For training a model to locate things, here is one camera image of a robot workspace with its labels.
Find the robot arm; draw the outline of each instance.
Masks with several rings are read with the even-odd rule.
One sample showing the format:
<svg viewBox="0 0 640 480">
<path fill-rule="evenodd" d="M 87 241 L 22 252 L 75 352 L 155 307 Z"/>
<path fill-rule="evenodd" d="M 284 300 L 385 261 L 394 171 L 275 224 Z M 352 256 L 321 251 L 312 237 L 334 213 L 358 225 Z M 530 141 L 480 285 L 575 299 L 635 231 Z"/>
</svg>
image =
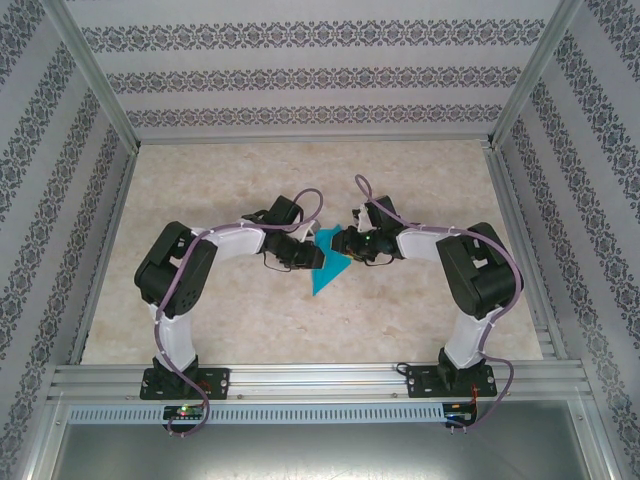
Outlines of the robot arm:
<svg viewBox="0 0 640 480">
<path fill-rule="evenodd" d="M 225 228 L 203 237 L 195 246 L 174 294 L 160 317 L 160 340 L 165 354 L 181 371 L 197 369 L 197 356 L 191 339 L 191 309 L 200 298 L 212 267 L 240 255 L 270 252 L 286 267 L 322 268 L 324 254 L 307 240 L 315 221 L 293 232 L 268 230 L 267 225 L 291 225 L 303 215 L 302 209 L 280 196 L 271 209 L 246 215 L 241 227 Z M 168 224 L 136 271 L 134 282 L 156 319 L 162 302 L 178 270 L 175 260 L 184 257 L 189 245 L 204 231 L 190 229 L 179 222 Z M 169 370 L 158 352 L 154 366 Z"/>
<path fill-rule="evenodd" d="M 377 199 L 395 213 L 391 199 Z M 460 308 L 452 336 L 440 351 L 438 375 L 447 390 L 466 374 L 481 368 L 485 360 L 480 352 L 487 324 L 513 298 L 515 278 L 506 260 L 493 248 L 464 235 L 438 234 L 408 228 L 365 203 L 353 211 L 356 227 L 338 233 L 331 248 L 365 263 L 379 253 L 393 259 L 440 261 L 451 294 Z M 503 246 L 488 223 L 468 230 Z"/>
</svg>

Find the black mounting bracket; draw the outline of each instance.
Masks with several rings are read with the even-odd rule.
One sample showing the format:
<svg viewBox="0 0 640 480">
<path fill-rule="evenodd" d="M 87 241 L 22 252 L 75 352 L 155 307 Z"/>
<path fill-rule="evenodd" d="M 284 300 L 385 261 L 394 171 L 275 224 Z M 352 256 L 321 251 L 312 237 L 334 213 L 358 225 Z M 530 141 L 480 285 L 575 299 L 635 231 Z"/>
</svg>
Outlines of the black mounting bracket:
<svg viewBox="0 0 640 480">
<path fill-rule="evenodd" d="M 231 371 L 228 368 L 198 368 L 198 357 L 182 372 L 199 385 L 209 400 L 226 400 Z M 141 400 L 200 400 L 200 394 L 154 357 L 153 368 L 142 376 Z"/>
<path fill-rule="evenodd" d="M 473 396 L 473 388 L 478 397 L 495 397 L 498 394 L 493 369 L 481 365 L 459 375 L 456 382 L 447 386 L 438 372 L 438 365 L 408 365 L 401 372 L 407 377 L 409 398 L 464 398 Z"/>
</svg>

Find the aluminum frame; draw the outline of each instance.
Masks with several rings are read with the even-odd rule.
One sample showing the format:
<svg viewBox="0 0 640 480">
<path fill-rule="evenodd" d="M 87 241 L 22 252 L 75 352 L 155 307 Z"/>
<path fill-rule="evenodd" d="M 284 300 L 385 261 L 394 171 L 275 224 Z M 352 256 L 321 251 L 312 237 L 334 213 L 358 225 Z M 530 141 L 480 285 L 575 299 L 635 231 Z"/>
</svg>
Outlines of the aluminum frame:
<svg viewBox="0 0 640 480">
<path fill-rule="evenodd" d="M 122 214 L 124 212 L 124 205 L 127 196 L 129 195 L 129 187 L 131 186 L 131 182 L 133 180 L 133 173 L 135 171 L 137 160 L 138 151 L 136 149 L 136 151 L 129 154 L 129 158 L 127 160 L 126 172 L 124 174 L 122 188 L 120 189 L 118 198 L 116 198 L 115 211 L 111 219 L 111 224 L 109 225 L 109 231 L 107 234 L 107 240 L 105 241 L 104 251 L 98 259 L 96 282 L 89 292 L 87 305 L 84 310 L 82 320 L 80 321 L 80 325 L 78 326 L 78 333 L 76 337 L 77 340 L 73 345 L 73 350 L 71 351 L 71 356 L 69 357 L 69 363 L 74 365 L 80 364 L 82 353 L 84 352 L 84 347 L 89 335 L 89 330 L 91 329 L 91 324 L 93 323 L 93 316 L 96 313 L 96 308 L 98 308 L 100 291 L 102 290 L 102 285 L 104 283 L 105 276 L 107 275 L 107 266 L 109 265 L 111 252 L 113 251 L 113 246 L 115 245 L 116 233 L 118 232 L 118 226 L 120 225 L 120 220 L 122 219 Z"/>
<path fill-rule="evenodd" d="M 611 447 L 579 360 L 514 362 L 516 378 L 507 402 L 561 400 L 568 402 L 585 462 L 593 479 L 618 479 Z M 492 365 L 498 389 L 508 369 Z M 227 365 L 231 369 L 229 399 L 214 405 L 327 405 L 464 402 L 468 397 L 410 399 L 405 379 L 395 364 Z M 175 405 L 176 401 L 143 401 L 138 394 L 146 365 L 58 366 L 47 395 L 23 479 L 52 478 L 74 405 Z M 480 402 L 491 402 L 482 398 Z"/>
<path fill-rule="evenodd" d="M 527 66 L 524 68 L 522 75 L 520 75 L 513 92 L 496 121 L 496 126 L 490 135 L 492 145 L 501 145 L 509 135 L 509 131 L 529 98 L 529 94 L 542 75 L 549 60 L 551 60 L 553 52 L 576 13 L 578 13 L 582 3 L 582 0 L 560 0 L 556 11 L 553 13 L 544 32 L 542 32 L 542 37 L 529 58 Z"/>
<path fill-rule="evenodd" d="M 65 0 L 43 0 L 42 6 L 55 25 L 65 45 L 73 55 L 80 71 L 107 113 L 128 153 L 138 153 L 140 140 L 127 118 L 122 105 L 113 92 L 107 76 L 91 51 L 80 27 L 69 12 Z"/>
<path fill-rule="evenodd" d="M 566 360 L 569 355 L 566 352 L 560 329 L 553 315 L 553 309 L 536 262 L 533 246 L 527 234 L 522 212 L 517 208 L 518 202 L 513 186 L 508 180 L 509 176 L 504 160 L 500 152 L 488 144 L 483 145 L 483 151 L 489 169 L 489 176 L 496 192 L 498 206 L 505 221 L 507 235 L 511 240 L 513 255 L 518 265 L 520 265 L 524 278 L 525 294 L 529 302 L 531 318 L 537 328 L 547 328 L 553 345 L 554 356 L 559 360 Z"/>
<path fill-rule="evenodd" d="M 142 145 L 193 145 L 193 144 L 245 144 L 245 143 L 308 143 L 308 142 L 425 142 L 438 140 L 479 140 L 486 133 L 395 133 L 395 134 L 351 134 L 351 135 L 255 135 L 223 137 L 147 137 Z"/>
</svg>

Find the perforated metal strip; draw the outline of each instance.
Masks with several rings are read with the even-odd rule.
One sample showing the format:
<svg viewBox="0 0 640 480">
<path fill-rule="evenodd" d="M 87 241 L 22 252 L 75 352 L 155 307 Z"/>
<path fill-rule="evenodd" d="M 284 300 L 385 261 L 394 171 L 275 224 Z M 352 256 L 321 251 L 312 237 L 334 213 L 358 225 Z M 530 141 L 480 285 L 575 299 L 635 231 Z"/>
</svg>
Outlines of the perforated metal strip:
<svg viewBox="0 0 640 480">
<path fill-rule="evenodd" d="M 157 425 L 164 405 L 79 405 L 71 409 L 72 425 Z M 207 423 L 328 424 L 442 422 L 441 403 L 353 405 L 213 405 Z M 195 420 L 177 420 L 195 424 Z"/>
</svg>

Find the blue cloth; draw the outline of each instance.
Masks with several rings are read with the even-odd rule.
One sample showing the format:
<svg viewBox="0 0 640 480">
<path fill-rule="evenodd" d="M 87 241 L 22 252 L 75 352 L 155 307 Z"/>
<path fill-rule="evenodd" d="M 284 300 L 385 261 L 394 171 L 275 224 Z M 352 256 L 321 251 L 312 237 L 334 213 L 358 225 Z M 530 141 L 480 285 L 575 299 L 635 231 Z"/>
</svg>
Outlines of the blue cloth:
<svg viewBox="0 0 640 480">
<path fill-rule="evenodd" d="M 331 239 L 340 230 L 342 228 L 338 225 L 331 230 L 323 229 L 316 232 L 316 245 L 324 253 L 324 266 L 311 270 L 314 296 L 351 265 L 350 257 L 331 250 Z"/>
</svg>

